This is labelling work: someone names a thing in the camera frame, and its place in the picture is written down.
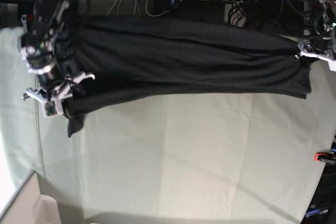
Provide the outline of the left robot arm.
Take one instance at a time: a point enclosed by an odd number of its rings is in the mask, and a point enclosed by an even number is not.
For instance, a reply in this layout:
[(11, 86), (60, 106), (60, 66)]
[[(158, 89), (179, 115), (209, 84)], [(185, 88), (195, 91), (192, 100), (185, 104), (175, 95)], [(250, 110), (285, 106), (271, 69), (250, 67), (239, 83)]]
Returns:
[(316, 58), (335, 64), (335, 0), (303, 0), (303, 10), (298, 10), (291, 0), (290, 8), (312, 25), (311, 35), (298, 42), (301, 57)]

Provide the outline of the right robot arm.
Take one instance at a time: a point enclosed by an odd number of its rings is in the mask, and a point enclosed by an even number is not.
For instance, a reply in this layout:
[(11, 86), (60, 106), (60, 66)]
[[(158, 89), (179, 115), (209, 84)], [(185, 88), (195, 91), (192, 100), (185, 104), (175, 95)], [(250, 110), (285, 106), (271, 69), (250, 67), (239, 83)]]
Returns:
[(80, 84), (95, 76), (79, 70), (71, 40), (87, 21), (91, 0), (36, 0), (33, 21), (19, 39), (19, 55), (38, 87), (24, 98), (41, 105), (60, 107), (80, 90)]

